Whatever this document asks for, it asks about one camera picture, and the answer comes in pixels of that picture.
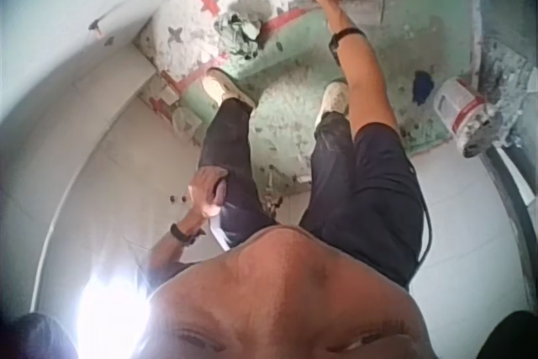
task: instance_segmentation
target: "floor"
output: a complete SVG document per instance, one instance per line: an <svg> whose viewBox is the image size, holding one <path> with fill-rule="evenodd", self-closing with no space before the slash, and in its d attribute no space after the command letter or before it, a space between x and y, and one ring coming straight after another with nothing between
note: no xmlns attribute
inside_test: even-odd
<svg viewBox="0 0 538 359"><path fill-rule="evenodd" d="M45 263L39 311L60 319L76 336L79 298L90 277L105 283L120 278L134 287L136 262L186 213L181 198L198 156L197 146L134 100L66 200ZM413 162L430 207L434 243L411 293L437 354L474 358L505 315L530 307L514 233L479 159L463 159L449 142ZM308 199L307 193L286 198L277 218L298 223ZM185 259L221 252L209 233Z"/></svg>
<svg viewBox="0 0 538 359"><path fill-rule="evenodd" d="M377 50L410 155L449 138L428 95L453 76L477 72L477 0L378 0L378 18L355 13ZM223 51L214 21L227 10L256 12L265 21L263 51L252 61ZM212 66L228 72L259 107L252 120L255 178L273 196L305 191L314 121L324 87L343 77L329 53L330 33L320 11L294 0L168 0L135 41L161 71L142 99L170 124L187 128L196 143L216 111L199 78ZM417 73L433 88L416 94Z"/></svg>

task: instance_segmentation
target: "black shorts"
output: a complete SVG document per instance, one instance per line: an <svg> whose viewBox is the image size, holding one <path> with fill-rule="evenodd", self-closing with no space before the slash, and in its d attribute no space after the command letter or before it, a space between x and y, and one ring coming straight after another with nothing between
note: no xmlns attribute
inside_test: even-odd
<svg viewBox="0 0 538 359"><path fill-rule="evenodd" d="M229 248L276 224L263 211L252 178L250 114L241 101L224 101L208 128L199 162L229 170L224 206L211 223L221 245ZM314 135L312 191L299 225L407 287L418 266L424 212L398 134L387 125L369 124L353 140L349 121L328 113ZM185 267L163 268L157 282Z"/></svg>

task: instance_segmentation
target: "tile adhesive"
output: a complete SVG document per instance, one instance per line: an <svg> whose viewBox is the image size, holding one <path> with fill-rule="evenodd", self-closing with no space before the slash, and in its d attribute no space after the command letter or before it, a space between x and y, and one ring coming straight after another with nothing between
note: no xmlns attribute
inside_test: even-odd
<svg viewBox="0 0 538 359"><path fill-rule="evenodd" d="M503 123L495 106L455 77L439 89L435 96L435 111L465 157L485 151L497 139Z"/></svg>

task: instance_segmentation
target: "white sneaker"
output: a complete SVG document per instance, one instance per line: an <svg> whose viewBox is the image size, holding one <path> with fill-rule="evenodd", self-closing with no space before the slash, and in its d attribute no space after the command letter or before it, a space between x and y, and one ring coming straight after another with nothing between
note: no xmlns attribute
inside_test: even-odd
<svg viewBox="0 0 538 359"><path fill-rule="evenodd" d="M321 100L321 108L319 109L318 118L316 118L316 126L321 122L323 114L336 112L348 114L350 105L349 88L343 82L332 82L325 89L323 100Z"/></svg>
<svg viewBox="0 0 538 359"><path fill-rule="evenodd" d="M219 106L228 98L238 98L242 102L250 105L252 109L256 108L256 104L252 98L242 92L231 81L228 75L220 69L209 69L202 79L202 86L205 92L215 100Z"/></svg>

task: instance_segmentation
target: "crumpled cloth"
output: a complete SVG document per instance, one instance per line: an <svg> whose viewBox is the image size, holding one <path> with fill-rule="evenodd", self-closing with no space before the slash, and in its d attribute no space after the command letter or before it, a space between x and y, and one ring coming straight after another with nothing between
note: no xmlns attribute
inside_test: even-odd
<svg viewBox="0 0 538 359"><path fill-rule="evenodd" d="M250 61L258 56L260 45L256 39L260 35L261 20L254 16L225 13L214 24L219 34L220 44L231 55Z"/></svg>

